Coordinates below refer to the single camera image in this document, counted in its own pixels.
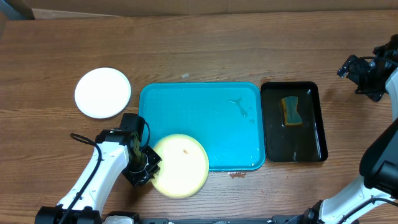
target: round yellow plate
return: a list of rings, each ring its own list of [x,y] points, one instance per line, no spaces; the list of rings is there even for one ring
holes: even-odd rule
[[[195,139],[184,134],[173,134],[161,139],[154,151],[162,161],[152,183],[163,195],[189,197],[205,184],[209,160],[205,149]]]

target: water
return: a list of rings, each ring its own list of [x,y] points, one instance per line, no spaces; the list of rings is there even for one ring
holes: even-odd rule
[[[234,103],[234,104],[236,104],[238,106],[242,117],[245,118],[248,115],[248,112],[246,110],[244,110],[243,107],[241,106],[242,98],[239,98],[237,100],[228,100],[228,101],[231,102],[231,103]]]

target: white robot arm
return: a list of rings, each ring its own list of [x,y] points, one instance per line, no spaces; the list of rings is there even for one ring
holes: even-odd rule
[[[103,142],[98,145],[102,151],[102,161],[99,164],[96,175],[88,184],[81,199],[74,204],[72,210],[83,210],[89,206],[101,214],[114,182],[129,163],[127,146],[120,145],[118,142]],[[67,209],[70,206],[76,197],[76,193],[83,187],[88,176],[94,170],[97,160],[98,151],[94,148],[93,157],[90,159],[86,169],[84,169],[71,191],[59,201],[58,205],[62,205],[63,209]]]
[[[395,121],[398,118],[398,68],[395,69],[386,82],[386,90],[391,98],[392,120]],[[395,200],[394,198],[391,198],[391,194],[376,188],[369,189],[365,187],[364,177],[359,176],[341,192],[330,199],[326,199],[321,204],[319,219],[325,222],[325,224],[337,224],[352,211],[356,210],[359,206],[372,198],[385,198],[390,201]],[[368,204],[347,218],[345,223],[352,223],[365,213],[368,213],[368,211],[384,203],[385,202],[377,201]]]

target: wood grain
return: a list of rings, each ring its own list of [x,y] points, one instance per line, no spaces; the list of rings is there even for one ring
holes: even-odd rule
[[[98,67],[122,71],[132,85],[125,112],[156,82],[313,81],[318,85],[329,158],[322,164],[266,162],[245,178],[211,172],[186,199],[120,176],[106,202],[142,217],[257,218],[302,213],[358,174],[368,146],[391,124],[389,96],[374,103],[336,76],[351,54],[370,55],[398,30],[398,11],[302,12],[222,16],[120,17],[8,21],[0,42],[0,222],[33,223],[72,187],[92,153],[69,138],[94,138],[121,116],[91,119],[74,89]],[[397,223],[383,205],[363,223]]]
[[[6,26],[7,17],[4,13],[0,12],[0,40],[2,37],[2,33],[4,32],[4,28]]]

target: black cable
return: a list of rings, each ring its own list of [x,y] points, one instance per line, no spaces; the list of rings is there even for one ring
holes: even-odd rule
[[[361,210],[362,208],[364,208],[365,206],[369,205],[370,203],[375,203],[376,201],[382,201],[382,202],[386,202],[389,203],[390,205],[396,206],[398,207],[398,203],[395,202],[391,202],[388,199],[385,198],[372,198],[369,199],[368,201],[364,202],[362,205],[360,205],[358,208],[355,208],[352,212],[350,212],[349,214],[347,214],[346,216],[344,216],[344,218],[342,220],[340,220],[340,222],[338,222],[338,224],[342,224],[343,222],[347,221],[347,219],[349,217],[351,217],[352,215],[354,215],[356,212],[358,212],[359,210]]]
[[[73,138],[76,141],[80,141],[82,143],[94,146],[97,149],[97,151],[98,151],[98,160],[97,160],[97,163],[95,164],[95,167],[94,167],[93,171],[91,172],[90,176],[87,178],[85,184],[83,184],[83,186],[81,187],[80,191],[76,194],[76,197],[73,199],[72,203],[69,205],[69,207],[67,208],[67,210],[63,214],[59,224],[62,224],[66,220],[66,218],[68,217],[69,212],[72,210],[73,206],[75,206],[76,202],[80,199],[81,195],[83,194],[83,192],[87,188],[88,184],[90,183],[90,181],[94,177],[95,173],[97,172],[98,167],[100,166],[100,163],[102,161],[102,152],[101,152],[101,149],[100,149],[100,147],[98,146],[97,143],[95,143],[91,139],[88,139],[88,138],[86,138],[84,136],[81,136],[81,135],[75,134],[75,133],[70,133],[70,137]]]
[[[145,121],[145,124],[146,124],[146,126],[147,126],[147,128],[148,128],[148,138],[147,138],[147,141],[145,142],[145,144],[144,144],[143,146],[141,146],[141,149],[146,149],[146,147],[147,147],[148,144],[149,144],[150,129],[149,129],[149,124],[148,124],[148,122]]]

